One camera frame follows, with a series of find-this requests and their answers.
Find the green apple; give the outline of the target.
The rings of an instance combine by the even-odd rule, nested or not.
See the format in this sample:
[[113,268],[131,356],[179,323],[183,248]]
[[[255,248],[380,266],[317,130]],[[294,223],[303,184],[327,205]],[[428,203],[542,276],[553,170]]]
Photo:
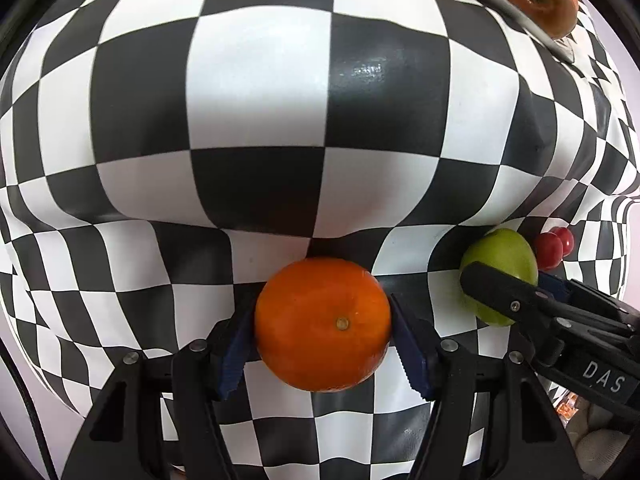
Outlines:
[[[513,230],[492,231],[472,244],[462,257],[460,271],[477,261],[493,266],[528,284],[538,284],[538,266],[533,249],[521,234]],[[468,295],[463,297],[465,307],[484,323],[500,327],[513,324],[510,318],[484,306]]]

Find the black white checkered cloth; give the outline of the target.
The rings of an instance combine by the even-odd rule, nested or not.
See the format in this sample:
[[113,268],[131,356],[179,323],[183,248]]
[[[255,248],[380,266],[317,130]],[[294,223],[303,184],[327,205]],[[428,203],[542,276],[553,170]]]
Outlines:
[[639,141],[586,10],[556,60],[476,0],[4,0],[2,306],[85,415],[306,256],[359,263],[480,354],[465,244],[570,226],[623,296]]

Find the red cherry tomato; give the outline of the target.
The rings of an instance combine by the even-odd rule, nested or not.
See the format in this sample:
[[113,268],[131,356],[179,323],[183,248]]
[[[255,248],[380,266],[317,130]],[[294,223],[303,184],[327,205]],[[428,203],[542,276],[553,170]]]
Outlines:
[[551,229],[551,233],[559,237],[563,247],[563,256],[566,257],[571,254],[575,247],[575,237],[569,228],[562,228],[562,226],[555,226]]
[[564,257],[563,242],[552,232],[540,233],[534,239],[533,250],[539,271],[555,269]]

